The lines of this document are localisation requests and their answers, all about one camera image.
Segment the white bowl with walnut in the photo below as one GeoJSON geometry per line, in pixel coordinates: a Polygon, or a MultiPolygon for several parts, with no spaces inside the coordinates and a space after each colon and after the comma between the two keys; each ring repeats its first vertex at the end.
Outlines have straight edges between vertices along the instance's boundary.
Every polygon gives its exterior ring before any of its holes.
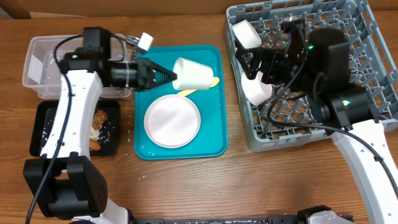
{"type": "Polygon", "coordinates": [[[232,26],[236,39],[245,49],[254,49],[262,45],[262,40],[256,30],[247,20],[232,26]]]}

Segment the white paper cup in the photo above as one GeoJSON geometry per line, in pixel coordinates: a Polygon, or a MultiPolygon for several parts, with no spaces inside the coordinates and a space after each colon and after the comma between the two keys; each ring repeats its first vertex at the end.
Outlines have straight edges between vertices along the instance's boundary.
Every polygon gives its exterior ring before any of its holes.
{"type": "Polygon", "coordinates": [[[214,73],[211,67],[185,58],[178,58],[173,72],[177,79],[172,82],[175,90],[208,90],[214,73]]]}

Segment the pink bowl with rice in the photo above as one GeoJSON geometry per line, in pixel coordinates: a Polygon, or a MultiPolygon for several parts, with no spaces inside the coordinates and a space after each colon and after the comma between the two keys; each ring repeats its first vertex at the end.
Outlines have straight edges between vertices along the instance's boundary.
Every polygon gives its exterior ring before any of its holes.
{"type": "Polygon", "coordinates": [[[256,78],[250,80],[244,72],[241,75],[243,92],[249,102],[254,106],[258,106],[265,102],[273,94],[272,85],[263,83],[261,81],[262,76],[263,73],[258,72],[256,78]]]}

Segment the yellow plastic spoon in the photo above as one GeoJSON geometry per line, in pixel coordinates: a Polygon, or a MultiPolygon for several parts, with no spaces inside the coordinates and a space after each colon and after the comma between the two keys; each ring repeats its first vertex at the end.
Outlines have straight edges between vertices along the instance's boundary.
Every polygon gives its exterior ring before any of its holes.
{"type": "MultiPolygon", "coordinates": [[[[218,77],[214,77],[214,78],[212,79],[210,88],[213,88],[213,87],[217,86],[217,84],[219,84],[219,82],[220,82],[220,79],[219,79],[218,77]]],[[[192,94],[192,93],[194,93],[194,92],[196,92],[196,90],[184,90],[184,91],[178,92],[177,95],[180,95],[180,96],[188,96],[189,94],[192,94]]]]}

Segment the pink round plate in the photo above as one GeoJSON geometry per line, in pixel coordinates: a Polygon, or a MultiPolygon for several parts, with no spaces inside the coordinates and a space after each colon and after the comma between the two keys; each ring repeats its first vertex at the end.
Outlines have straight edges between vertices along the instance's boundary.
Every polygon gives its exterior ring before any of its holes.
{"type": "Polygon", "coordinates": [[[160,147],[175,149],[196,137],[201,115],[194,102],[177,94],[153,101],[144,115],[144,129],[149,139],[160,147]]]}

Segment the brown carrot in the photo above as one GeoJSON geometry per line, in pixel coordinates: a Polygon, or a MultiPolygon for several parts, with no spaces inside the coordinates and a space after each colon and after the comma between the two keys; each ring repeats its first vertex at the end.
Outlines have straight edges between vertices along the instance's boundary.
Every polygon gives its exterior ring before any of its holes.
{"type": "Polygon", "coordinates": [[[90,149],[94,151],[99,151],[101,149],[101,144],[94,139],[90,139],[90,149]]]}

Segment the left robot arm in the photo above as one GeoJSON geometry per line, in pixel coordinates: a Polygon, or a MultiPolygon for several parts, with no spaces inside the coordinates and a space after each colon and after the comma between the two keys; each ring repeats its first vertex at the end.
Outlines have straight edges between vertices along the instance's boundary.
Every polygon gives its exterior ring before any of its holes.
{"type": "Polygon", "coordinates": [[[150,90],[176,80],[177,75],[149,60],[111,59],[114,34],[87,27],[83,44],[56,64],[61,94],[47,142],[36,159],[24,164],[23,175],[34,196],[31,207],[46,217],[73,223],[134,223],[132,212],[108,197],[106,179],[90,159],[90,131],[105,87],[150,90]]]}

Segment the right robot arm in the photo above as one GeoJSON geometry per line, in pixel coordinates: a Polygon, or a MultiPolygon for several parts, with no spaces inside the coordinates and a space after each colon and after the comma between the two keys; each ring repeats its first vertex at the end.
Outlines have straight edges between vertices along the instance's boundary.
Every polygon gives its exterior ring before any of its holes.
{"type": "Polygon", "coordinates": [[[243,77],[306,94],[317,128],[328,132],[349,165],[369,221],[396,223],[397,166],[371,95],[349,79],[344,33],[321,28],[306,34],[300,27],[284,33],[290,45],[281,51],[265,48],[252,27],[234,30],[243,77]]]}

